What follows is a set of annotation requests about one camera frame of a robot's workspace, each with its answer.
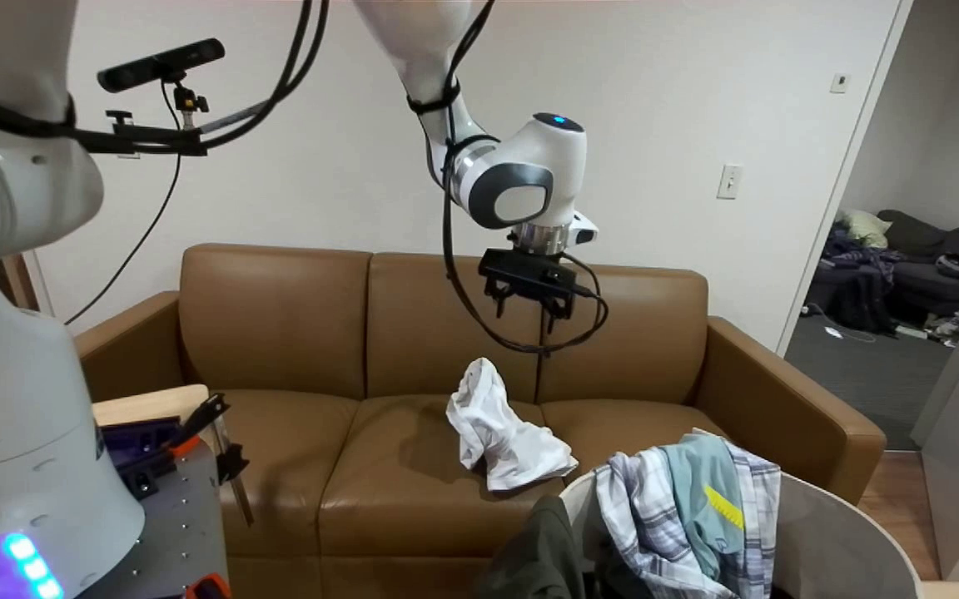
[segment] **wall outlet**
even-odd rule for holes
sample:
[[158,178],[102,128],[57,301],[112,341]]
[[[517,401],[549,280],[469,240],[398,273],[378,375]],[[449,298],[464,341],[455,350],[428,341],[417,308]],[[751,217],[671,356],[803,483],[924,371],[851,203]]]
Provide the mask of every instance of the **wall outlet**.
[[716,199],[736,199],[739,186],[743,186],[743,167],[739,163],[727,163],[718,171]]

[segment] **clothes pile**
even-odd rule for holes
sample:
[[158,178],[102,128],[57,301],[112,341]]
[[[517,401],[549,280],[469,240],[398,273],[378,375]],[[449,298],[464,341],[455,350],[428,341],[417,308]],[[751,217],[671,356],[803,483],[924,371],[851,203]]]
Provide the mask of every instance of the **clothes pile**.
[[494,571],[484,599],[770,599],[779,466],[711,436],[611,457],[592,474],[603,520],[582,557],[560,501],[541,501]]
[[883,242],[867,242],[848,223],[832,223],[804,308],[848,331],[895,333],[884,311],[891,290],[895,254]]

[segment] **white cloth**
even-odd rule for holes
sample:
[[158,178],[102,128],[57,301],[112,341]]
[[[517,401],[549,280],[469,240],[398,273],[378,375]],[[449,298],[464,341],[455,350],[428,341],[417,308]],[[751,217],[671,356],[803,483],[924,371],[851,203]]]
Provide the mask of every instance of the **white cloth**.
[[476,471],[486,461],[489,493],[566,477],[580,466],[561,440],[514,413],[501,375],[484,356],[469,364],[449,395],[446,421],[459,436],[459,466]]

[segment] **blue light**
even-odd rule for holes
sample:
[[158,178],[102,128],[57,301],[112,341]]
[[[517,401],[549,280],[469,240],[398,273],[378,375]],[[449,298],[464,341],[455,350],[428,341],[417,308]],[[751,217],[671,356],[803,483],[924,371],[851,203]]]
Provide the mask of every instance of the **blue light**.
[[42,586],[36,586],[41,599],[62,599],[62,589],[57,578],[45,578]]
[[13,534],[13,535],[6,535],[6,554],[11,554],[15,564],[22,564],[22,558],[36,557],[36,547],[33,547],[33,538],[25,538],[22,534]]
[[45,571],[42,558],[30,558],[30,564],[22,564],[22,577],[25,577],[30,582],[41,582],[41,578],[51,577],[51,571]]
[[36,596],[36,599],[62,599],[66,596],[30,535],[11,534],[2,538],[2,549],[13,558],[15,574],[25,578],[30,596]]

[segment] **wire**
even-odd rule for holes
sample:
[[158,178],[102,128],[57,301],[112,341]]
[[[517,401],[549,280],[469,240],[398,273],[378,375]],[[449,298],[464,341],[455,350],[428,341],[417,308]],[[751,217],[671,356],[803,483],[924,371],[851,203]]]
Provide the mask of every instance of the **wire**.
[[[455,67],[465,60],[469,48],[473,48],[476,36],[484,34],[494,4],[496,4],[496,0],[486,0],[486,4],[484,4],[484,10],[476,13],[476,21],[469,25],[469,30],[464,34],[464,39],[455,43],[454,60],[449,60],[449,69],[446,69],[446,80],[443,80],[443,98],[454,95]],[[560,257],[566,257],[570,263],[577,263],[577,268],[590,275],[590,282],[592,282],[592,290],[577,285],[577,298],[590,298],[592,308],[595,308],[590,331],[582,331],[580,337],[572,337],[572,341],[566,341],[566,342],[552,342],[552,345],[545,342],[545,333],[541,333],[538,342],[517,342],[517,341],[507,341],[501,333],[496,333],[496,331],[479,318],[479,311],[476,311],[476,304],[469,301],[469,292],[465,292],[465,285],[464,285],[464,280],[459,280],[459,273],[455,273],[455,263],[454,263],[454,192],[449,192],[449,171],[454,171],[454,161],[455,161],[459,147],[464,147],[464,142],[473,142],[473,141],[455,141],[455,112],[454,112],[454,108],[446,108],[446,132],[449,132],[449,141],[446,141],[446,156],[443,156],[443,268],[446,268],[446,280],[449,280],[454,292],[459,298],[459,304],[465,308],[465,314],[479,322],[479,331],[484,331],[489,341],[496,341],[499,345],[514,350],[514,353],[549,356],[549,353],[560,353],[560,350],[566,350],[566,345],[586,342],[592,333],[599,333],[599,331],[607,328],[607,319],[610,319],[610,304],[603,301],[599,275],[595,275],[586,263],[580,263],[577,257],[570,257],[570,254],[560,254]]]
[[242,120],[236,130],[228,130],[223,137],[214,137],[214,141],[202,141],[202,151],[214,151],[214,147],[223,147],[223,142],[232,142],[232,141],[247,137],[253,128],[261,128],[272,112],[277,105],[284,105],[308,77],[308,69],[316,63],[316,55],[324,48],[329,0],[319,0],[316,30],[313,30],[308,50],[303,56],[303,67],[293,75],[299,48],[303,48],[303,36],[308,30],[308,10],[313,10],[313,0],[303,0],[299,25],[293,30],[293,39],[290,39],[290,50],[285,50],[285,63],[279,69],[279,80],[277,80],[270,101],[261,105],[256,112],[251,120]]
[[[165,105],[165,109],[169,109],[169,116],[172,116],[172,128],[178,130],[178,116],[177,116],[172,105],[169,105],[165,85],[158,85],[158,101]],[[143,238],[136,240],[136,247],[124,257],[124,263],[120,263],[115,273],[102,282],[102,290],[100,290],[84,311],[75,311],[75,314],[66,319],[66,328],[75,322],[84,314],[91,314],[91,311],[112,290],[112,282],[124,275],[124,271],[132,263],[132,257],[147,247],[148,233],[157,229],[157,223],[165,217],[165,210],[169,210],[169,203],[172,203],[172,192],[177,192],[177,182],[178,182],[178,163],[184,163],[184,156],[177,155],[169,189],[165,189],[165,197],[158,199],[158,210],[153,212],[153,219],[148,219],[148,226],[143,229]]]

